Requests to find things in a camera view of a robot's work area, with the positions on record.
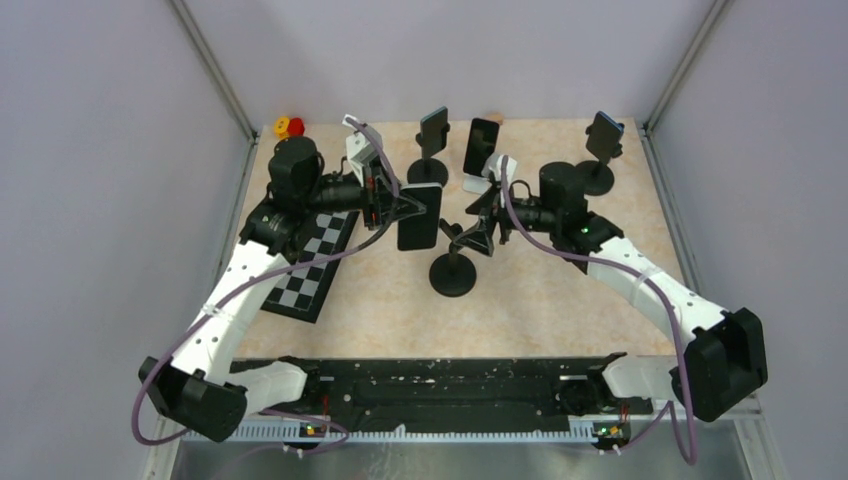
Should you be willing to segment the black smartphone white edge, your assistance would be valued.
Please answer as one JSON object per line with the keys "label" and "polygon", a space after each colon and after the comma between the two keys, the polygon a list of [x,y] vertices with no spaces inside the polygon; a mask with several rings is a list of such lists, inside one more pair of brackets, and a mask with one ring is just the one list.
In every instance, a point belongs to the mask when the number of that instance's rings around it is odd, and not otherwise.
{"label": "black smartphone white edge", "polygon": [[436,246],[443,187],[435,182],[404,185],[400,194],[407,194],[427,206],[427,212],[407,219],[398,219],[397,249],[399,251],[429,250]]}

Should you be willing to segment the silver metal phone stand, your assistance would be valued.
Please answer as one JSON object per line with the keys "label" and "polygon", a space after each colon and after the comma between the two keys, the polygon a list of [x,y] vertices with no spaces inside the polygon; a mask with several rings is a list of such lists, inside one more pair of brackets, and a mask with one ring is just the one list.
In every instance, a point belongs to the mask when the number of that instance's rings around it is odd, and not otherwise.
{"label": "silver metal phone stand", "polygon": [[470,174],[463,175],[462,189],[465,192],[482,195],[490,188],[490,186],[491,184],[487,178]]}

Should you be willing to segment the black clamp stand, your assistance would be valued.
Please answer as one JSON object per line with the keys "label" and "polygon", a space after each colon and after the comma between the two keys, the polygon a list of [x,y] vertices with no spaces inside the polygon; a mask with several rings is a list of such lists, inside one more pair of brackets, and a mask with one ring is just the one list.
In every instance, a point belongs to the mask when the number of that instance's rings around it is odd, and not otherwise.
{"label": "black clamp stand", "polygon": [[463,232],[459,224],[450,224],[445,219],[439,222],[440,229],[450,240],[448,252],[436,258],[429,269],[431,287],[440,295],[449,298],[469,293],[476,284],[477,271],[473,262],[460,253],[453,240]]}
{"label": "black clamp stand", "polygon": [[407,170],[407,182],[410,184],[435,182],[444,187],[448,180],[449,172],[446,165],[435,156],[422,158],[421,151],[420,158],[415,160]]}
{"label": "black clamp stand", "polygon": [[611,160],[600,162],[594,158],[576,165],[578,173],[584,179],[587,195],[602,196],[611,191],[615,183],[614,172],[609,167]]}

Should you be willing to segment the dark green-edged smartphone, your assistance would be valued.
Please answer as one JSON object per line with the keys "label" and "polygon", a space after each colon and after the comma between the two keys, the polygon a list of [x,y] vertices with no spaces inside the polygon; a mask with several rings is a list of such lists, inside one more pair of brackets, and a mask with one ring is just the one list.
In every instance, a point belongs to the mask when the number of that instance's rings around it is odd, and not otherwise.
{"label": "dark green-edged smartphone", "polygon": [[447,146],[447,136],[450,131],[449,114],[446,106],[441,106],[419,122],[419,133],[416,142],[420,146],[422,158],[433,158]]}

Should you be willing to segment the purple smartphone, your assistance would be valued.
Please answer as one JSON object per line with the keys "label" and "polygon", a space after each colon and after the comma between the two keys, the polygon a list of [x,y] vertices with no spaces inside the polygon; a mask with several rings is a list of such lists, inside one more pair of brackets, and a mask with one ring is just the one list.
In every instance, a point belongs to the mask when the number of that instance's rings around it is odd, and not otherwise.
{"label": "purple smartphone", "polygon": [[500,124],[484,118],[471,120],[469,135],[463,161],[463,173],[480,176],[488,160],[494,153]]}

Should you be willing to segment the black clamp stand back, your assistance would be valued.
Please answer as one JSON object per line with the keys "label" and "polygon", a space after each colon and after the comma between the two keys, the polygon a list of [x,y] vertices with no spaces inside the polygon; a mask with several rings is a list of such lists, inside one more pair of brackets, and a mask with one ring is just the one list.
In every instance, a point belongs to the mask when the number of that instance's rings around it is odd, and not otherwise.
{"label": "black clamp stand back", "polygon": [[615,183],[614,172],[609,167],[611,160],[600,162],[594,158],[576,165],[578,173],[584,179],[587,195],[602,196],[611,191]]}

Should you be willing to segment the blue smartphone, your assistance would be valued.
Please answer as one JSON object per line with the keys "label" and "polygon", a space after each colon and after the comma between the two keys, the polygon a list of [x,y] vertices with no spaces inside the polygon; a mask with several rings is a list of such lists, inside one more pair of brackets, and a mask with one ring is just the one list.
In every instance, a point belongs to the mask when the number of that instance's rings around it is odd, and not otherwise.
{"label": "blue smartphone", "polygon": [[586,149],[600,162],[608,162],[623,154],[621,140],[625,125],[603,111],[597,111],[586,128]]}

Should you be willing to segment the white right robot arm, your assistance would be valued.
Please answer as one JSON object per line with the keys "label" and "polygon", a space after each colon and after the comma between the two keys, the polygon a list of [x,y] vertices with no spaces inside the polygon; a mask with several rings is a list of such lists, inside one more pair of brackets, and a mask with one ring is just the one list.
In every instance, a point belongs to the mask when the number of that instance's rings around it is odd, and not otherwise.
{"label": "white right robot arm", "polygon": [[594,409],[612,412],[626,398],[671,400],[712,422],[767,383],[763,325],[755,313],[709,301],[652,262],[621,228],[589,209],[574,165],[544,165],[538,194],[525,198],[511,187],[516,166],[507,155],[486,161],[489,187],[466,210],[478,222],[458,244],[490,256],[495,233],[506,244],[517,232],[616,292],[674,345],[670,361],[625,354],[602,366],[586,385]]}

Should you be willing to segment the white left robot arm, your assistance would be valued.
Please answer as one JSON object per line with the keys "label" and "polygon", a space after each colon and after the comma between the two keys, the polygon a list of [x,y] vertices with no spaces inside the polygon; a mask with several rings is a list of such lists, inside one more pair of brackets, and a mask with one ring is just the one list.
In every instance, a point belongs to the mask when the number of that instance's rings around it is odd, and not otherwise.
{"label": "white left robot arm", "polygon": [[305,136],[277,143],[265,197],[250,212],[223,276],[182,338],[161,358],[141,365],[135,404],[149,401],[162,416],[210,440],[228,439],[250,415],[286,403],[297,413],[319,404],[320,386],[303,367],[276,360],[232,372],[235,352],[280,277],[329,263],[306,258],[321,215],[358,211],[375,236],[398,228],[402,251],[434,247],[442,188],[402,184],[377,135],[349,137],[348,172],[327,172]]}

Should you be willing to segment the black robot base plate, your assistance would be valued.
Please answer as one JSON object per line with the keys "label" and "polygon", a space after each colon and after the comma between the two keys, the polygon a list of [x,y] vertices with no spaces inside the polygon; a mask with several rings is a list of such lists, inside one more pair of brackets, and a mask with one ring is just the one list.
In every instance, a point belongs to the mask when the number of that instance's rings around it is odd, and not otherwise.
{"label": "black robot base plate", "polygon": [[301,359],[301,397],[273,409],[326,415],[352,433],[566,432],[591,415],[651,414],[602,385],[610,357]]}

